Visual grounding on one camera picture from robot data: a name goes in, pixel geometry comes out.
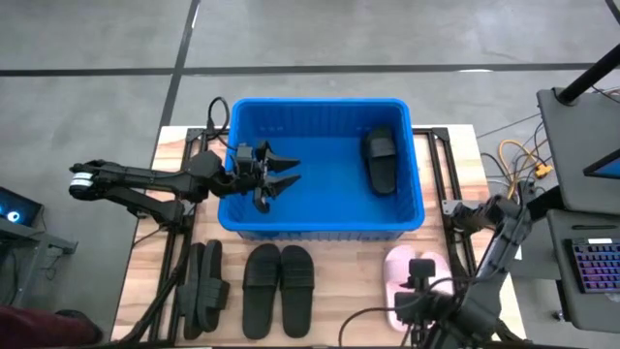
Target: blue plastic bin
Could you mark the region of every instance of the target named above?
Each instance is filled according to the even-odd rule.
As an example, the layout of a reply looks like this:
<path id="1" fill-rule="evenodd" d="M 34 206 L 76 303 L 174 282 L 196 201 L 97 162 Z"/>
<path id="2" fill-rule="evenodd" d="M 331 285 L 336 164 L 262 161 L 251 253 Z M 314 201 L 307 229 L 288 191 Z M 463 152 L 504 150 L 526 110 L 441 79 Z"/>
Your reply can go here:
<path id="1" fill-rule="evenodd" d="M 391 127 L 397 149 L 396 193 L 373 194 L 361 140 L 374 127 Z M 229 143 L 257 146 L 301 160 L 277 175 L 301 179 L 260 213 L 252 195 L 220 202 L 224 228 L 249 239 L 397 239 L 424 220 L 418 166 L 407 106 L 396 99 L 279 99 L 238 101 Z M 230 156 L 226 169 L 233 167 Z"/>

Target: wooden tabletop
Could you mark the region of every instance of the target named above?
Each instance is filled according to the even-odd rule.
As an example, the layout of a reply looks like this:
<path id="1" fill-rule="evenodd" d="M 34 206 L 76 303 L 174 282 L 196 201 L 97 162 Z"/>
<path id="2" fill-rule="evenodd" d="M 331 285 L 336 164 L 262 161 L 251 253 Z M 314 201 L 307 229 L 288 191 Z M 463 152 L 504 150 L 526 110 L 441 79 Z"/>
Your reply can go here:
<path id="1" fill-rule="evenodd" d="M 480 152 L 474 128 L 471 125 L 446 125 L 449 128 L 452 152 L 464 200 L 485 201 L 489 197 Z M 153 169 L 177 171 L 180 168 L 185 134 L 188 127 L 164 127 L 157 144 Z M 450 181 L 445 166 L 444 151 L 439 144 L 444 183 L 450 196 Z M 225 148 L 217 141 L 209 145 L 221 157 Z M 249 253 L 260 242 L 247 241 L 237 233 L 222 228 L 217 219 L 219 200 L 210 196 L 197 208 L 197 222 L 193 241 L 207 242 L 219 239 L 224 245 L 222 277 L 231 283 L 226 310 L 220 315 L 220 325 L 214 333 L 203 333 L 196 340 L 185 340 L 182 335 L 182 318 L 177 345 L 187 346 L 301 346 L 337 345 L 338 330 L 342 322 L 354 312 L 371 306 L 384 306 L 383 260 L 387 252 L 399 244 L 411 244 L 421 254 L 434 251 L 446 256 L 446 243 L 438 205 L 437 192 L 432 172 L 429 147 L 426 137 L 415 136 L 416 156 L 422 187 L 426 218 L 423 225 L 414 232 L 407 232 L 397 241 L 276 241 L 283 248 L 297 244 L 305 248 L 315 264 L 315 290 L 310 333 L 304 338 L 293 339 L 285 335 L 282 328 L 280 295 L 276 294 L 273 309 L 273 323 L 269 335 L 261 340 L 245 338 L 241 330 L 243 291 L 241 283 L 243 270 Z M 170 194 L 149 192 L 159 200 L 169 200 Z M 150 219 L 138 225 L 136 239 L 157 229 Z M 472 236 L 474 252 L 479 262 L 491 239 L 490 231 Z M 181 237 L 176 246 L 180 246 Z M 120 304 L 116 314 L 112 339 L 125 335 L 152 302 L 162 265 L 166 233 L 141 242 L 131 254 Z M 502 316 L 509 328 L 524 337 L 521 315 L 512 280 L 508 278 L 501 293 Z M 171 297 L 164 311 L 161 333 L 166 333 L 170 318 Z M 392 346 L 398 345 L 402 333 L 391 329 L 383 312 L 367 313 L 352 321 L 344 334 L 344 345 Z"/>

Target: rgb keyboard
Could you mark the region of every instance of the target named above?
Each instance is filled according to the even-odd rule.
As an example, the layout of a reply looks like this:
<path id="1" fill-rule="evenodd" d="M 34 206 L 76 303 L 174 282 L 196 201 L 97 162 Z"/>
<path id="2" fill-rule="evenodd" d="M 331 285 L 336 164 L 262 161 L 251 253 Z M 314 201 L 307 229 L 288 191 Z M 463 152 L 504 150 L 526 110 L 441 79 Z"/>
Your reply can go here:
<path id="1" fill-rule="evenodd" d="M 574 238 L 566 243 L 581 293 L 620 292 L 620 239 Z"/>

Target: gray concrete floor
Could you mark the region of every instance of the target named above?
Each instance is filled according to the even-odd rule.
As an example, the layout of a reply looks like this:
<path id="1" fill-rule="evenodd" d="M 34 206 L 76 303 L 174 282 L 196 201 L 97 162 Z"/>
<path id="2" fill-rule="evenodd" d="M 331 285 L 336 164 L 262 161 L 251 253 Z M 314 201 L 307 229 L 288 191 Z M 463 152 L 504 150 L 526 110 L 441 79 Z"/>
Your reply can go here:
<path id="1" fill-rule="evenodd" d="M 172 68 L 190 0 L 0 0 L 0 70 Z M 603 0 L 206 1 L 185 66 L 593 62 L 618 43 Z M 183 77 L 172 125 L 205 122 L 216 95 L 396 97 L 415 124 L 474 124 L 479 135 L 538 112 L 536 91 L 579 71 Z M 31 306 L 84 311 L 109 333 L 136 219 L 67 193 L 75 162 L 148 166 L 170 77 L 0 78 L 0 185 L 46 205 L 48 229 L 79 241 Z M 620 85 L 614 72 L 599 87 Z M 538 117 L 479 139 L 527 140 Z M 507 151 L 512 157 L 515 149 Z M 549 155 L 543 146 L 541 157 Z M 488 175 L 499 172 L 485 163 Z M 554 184 L 553 175 L 540 185 Z M 491 184 L 494 192 L 504 190 Z M 516 280 L 528 337 L 617 348 L 620 336 L 554 322 L 547 281 Z"/>

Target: black slide sandal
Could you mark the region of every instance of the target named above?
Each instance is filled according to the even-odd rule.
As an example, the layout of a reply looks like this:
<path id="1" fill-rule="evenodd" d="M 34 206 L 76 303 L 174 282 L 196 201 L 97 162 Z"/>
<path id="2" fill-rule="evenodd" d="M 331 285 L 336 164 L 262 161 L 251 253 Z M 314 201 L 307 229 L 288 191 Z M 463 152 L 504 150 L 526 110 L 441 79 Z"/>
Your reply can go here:
<path id="1" fill-rule="evenodd" d="M 282 324 L 292 338 L 302 338 L 310 331 L 314 263 L 308 252 L 299 246 L 282 250 Z"/>
<path id="2" fill-rule="evenodd" d="M 263 244 L 250 253 L 243 273 L 243 334 L 248 339 L 269 334 L 279 277 L 278 247 Z"/>
<path id="3" fill-rule="evenodd" d="M 196 300 L 198 298 L 203 254 L 204 244 L 194 243 L 190 246 L 187 282 L 176 289 L 181 313 L 185 316 L 183 337 L 190 340 L 198 338 L 202 333 L 198 317 L 196 316 Z"/>
<path id="4" fill-rule="evenodd" d="M 217 329 L 220 310 L 226 307 L 230 288 L 231 284 L 222 280 L 222 242 L 210 240 L 202 255 L 201 281 L 196 303 L 198 322 L 206 333 Z"/>
<path id="5" fill-rule="evenodd" d="M 362 141 L 361 153 L 366 163 L 370 186 L 378 195 L 396 190 L 396 146 L 389 127 L 379 127 Z"/>

